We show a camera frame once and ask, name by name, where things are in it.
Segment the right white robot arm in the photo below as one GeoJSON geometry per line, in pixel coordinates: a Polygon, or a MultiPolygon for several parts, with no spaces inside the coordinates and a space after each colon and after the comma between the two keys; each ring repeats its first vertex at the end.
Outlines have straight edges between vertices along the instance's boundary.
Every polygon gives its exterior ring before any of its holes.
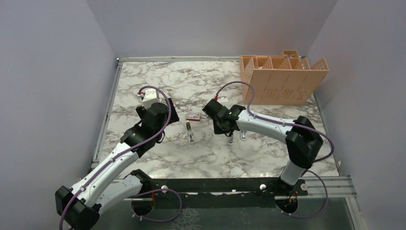
{"type": "Polygon", "coordinates": [[[286,144],[289,161],[276,182],[277,191],[288,195],[305,170],[312,167],[323,140],[310,120],[304,116],[297,119],[277,119],[256,114],[244,106],[227,108],[216,99],[211,99],[203,112],[213,121],[215,134],[231,134],[234,131],[249,131],[268,136],[286,144]]]}

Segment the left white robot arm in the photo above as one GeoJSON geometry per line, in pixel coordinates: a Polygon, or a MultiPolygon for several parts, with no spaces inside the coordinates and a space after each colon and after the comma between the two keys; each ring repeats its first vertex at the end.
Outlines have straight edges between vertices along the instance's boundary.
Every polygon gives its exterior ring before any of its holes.
{"type": "Polygon", "coordinates": [[[151,178],[135,170],[122,182],[116,177],[130,164],[161,142],[164,129],[179,121],[171,98],[143,99],[137,107],[140,121],[125,131],[112,152],[83,179],[71,187],[61,186],[55,193],[59,228],[67,223],[71,230],[90,230],[101,214],[125,198],[146,196],[153,192],[151,178]]]}

